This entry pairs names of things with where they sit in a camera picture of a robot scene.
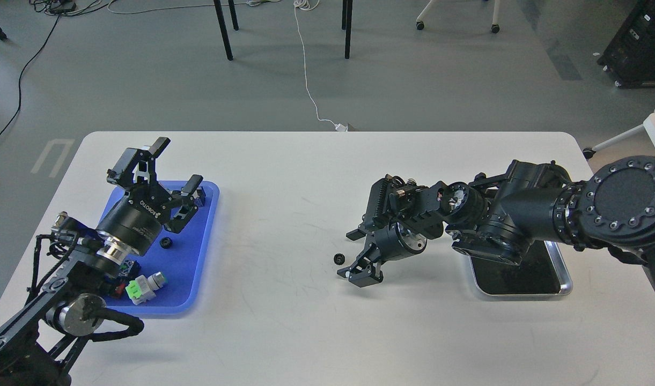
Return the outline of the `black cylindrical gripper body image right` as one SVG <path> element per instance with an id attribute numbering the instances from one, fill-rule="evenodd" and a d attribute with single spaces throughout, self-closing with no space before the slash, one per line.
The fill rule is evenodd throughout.
<path id="1" fill-rule="evenodd" d="M 422 253 L 428 239 L 396 222 L 374 232 L 374 244 L 384 262 L 400 261 L 406 257 Z"/>

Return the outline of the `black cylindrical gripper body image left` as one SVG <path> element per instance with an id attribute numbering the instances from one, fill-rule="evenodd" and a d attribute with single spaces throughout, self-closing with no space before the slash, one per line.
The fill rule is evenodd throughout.
<path id="1" fill-rule="evenodd" d="M 180 234 L 192 220 L 195 213 L 176 215 L 175 204 L 180 203 L 163 185 L 126 191 L 98 224 L 97 232 L 127 245 L 131 254 L 143 256 L 162 230 Z"/>

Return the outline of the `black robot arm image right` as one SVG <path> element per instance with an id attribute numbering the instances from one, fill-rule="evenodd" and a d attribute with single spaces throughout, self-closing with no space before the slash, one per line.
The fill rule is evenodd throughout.
<path id="1" fill-rule="evenodd" d="M 381 283 L 382 264 L 420 254 L 443 234 L 460 254 L 511 266 L 537 240 L 605 248 L 624 264 L 645 266 L 655 288 L 655 157 L 619 159 L 587 181 L 572 181 L 555 162 L 518 160 L 469 183 L 428 187 L 387 174 L 346 234 L 365 239 L 364 249 L 337 274 L 359 287 Z"/>

